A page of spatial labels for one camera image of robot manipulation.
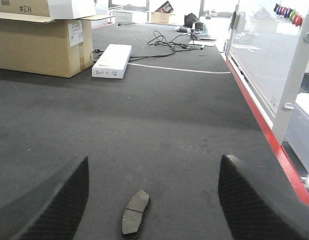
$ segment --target glass panel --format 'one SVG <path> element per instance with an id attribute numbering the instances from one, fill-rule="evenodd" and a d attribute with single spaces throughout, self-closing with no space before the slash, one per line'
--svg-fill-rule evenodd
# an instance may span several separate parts
<path id="1" fill-rule="evenodd" d="M 230 52 L 258 93 L 276 114 L 300 37 L 300 27 L 274 12 L 276 3 L 305 16 L 309 0 L 240 0 L 244 12 Z"/>
<path id="2" fill-rule="evenodd" d="M 135 7 L 145 7 L 146 0 L 112 0 L 112 4 L 115 5 L 132 5 Z"/>
<path id="3" fill-rule="evenodd" d="M 204 10 L 233 13 L 237 0 L 204 0 Z"/>

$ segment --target label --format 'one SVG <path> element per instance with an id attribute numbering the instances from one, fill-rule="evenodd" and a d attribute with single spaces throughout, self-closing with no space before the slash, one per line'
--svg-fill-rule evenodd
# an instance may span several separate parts
<path id="1" fill-rule="evenodd" d="M 10 6 L 10 1 L 9 0 L 1 0 L 1 5 L 2 6 Z"/>
<path id="2" fill-rule="evenodd" d="M 28 5 L 20 5 L 19 10 L 22 13 L 32 13 L 31 6 Z"/>
<path id="3" fill-rule="evenodd" d="M 70 47 L 84 41 L 83 20 L 68 24 Z"/>

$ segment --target black plastic part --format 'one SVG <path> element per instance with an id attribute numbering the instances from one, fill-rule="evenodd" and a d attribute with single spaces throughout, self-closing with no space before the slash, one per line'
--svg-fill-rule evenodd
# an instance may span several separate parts
<path id="1" fill-rule="evenodd" d="M 273 11 L 276 12 L 279 6 L 280 6 L 280 5 L 279 5 L 278 3 L 276 3 L 276 4 L 275 4 L 275 7 L 274 7 L 274 9 L 273 9 Z"/>
<path id="2" fill-rule="evenodd" d="M 309 206 L 235 156 L 222 157 L 218 194 L 235 240 L 309 240 Z"/>
<path id="3" fill-rule="evenodd" d="M 232 14 L 231 22 L 230 22 L 230 29 L 232 29 L 232 30 L 235 27 L 236 18 L 237 18 L 237 11 L 234 11 L 233 14 Z"/>
<path id="4" fill-rule="evenodd" d="M 36 188 L 0 208 L 0 240 L 73 239 L 88 195 L 88 157 L 69 161 Z"/>

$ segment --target brown box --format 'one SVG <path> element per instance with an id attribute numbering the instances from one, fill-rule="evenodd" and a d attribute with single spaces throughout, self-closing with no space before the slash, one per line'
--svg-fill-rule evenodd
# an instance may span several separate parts
<path id="1" fill-rule="evenodd" d="M 171 13 L 151 12 L 151 22 L 158 24 L 170 24 L 172 16 L 173 14 Z"/>
<path id="2" fill-rule="evenodd" d="M 47 0 L 0 0 L 0 12 L 50 17 Z"/>
<path id="3" fill-rule="evenodd" d="M 70 78 L 93 65 L 89 20 L 45 19 L 0 12 L 0 69 Z"/>

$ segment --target red edge trim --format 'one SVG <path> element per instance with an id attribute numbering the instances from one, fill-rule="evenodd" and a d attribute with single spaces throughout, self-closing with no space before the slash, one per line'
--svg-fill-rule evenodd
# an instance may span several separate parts
<path id="1" fill-rule="evenodd" d="M 272 150 L 274 151 L 275 156 L 277 157 L 284 173 L 286 174 L 290 184 L 292 185 L 295 193 L 298 195 L 300 200 L 309 205 L 309 193 L 305 188 L 304 184 L 301 181 L 301 178 L 294 167 L 293 163 L 291 162 L 288 154 L 286 153 L 284 147 L 279 144 L 276 137 L 274 136 L 273 132 L 271 131 L 270 127 L 268 126 L 267 122 L 265 121 L 264 117 L 260 113 L 259 109 L 257 108 L 255 102 L 249 95 L 246 87 L 241 82 L 240 77 L 238 76 L 237 72 L 235 71 L 234 67 L 230 63 L 229 60 L 226 60 L 226 64 L 230 68 L 246 102 L 248 103 L 256 121 L 258 122 L 261 130 L 267 139 L 268 143 L 270 144 Z"/>

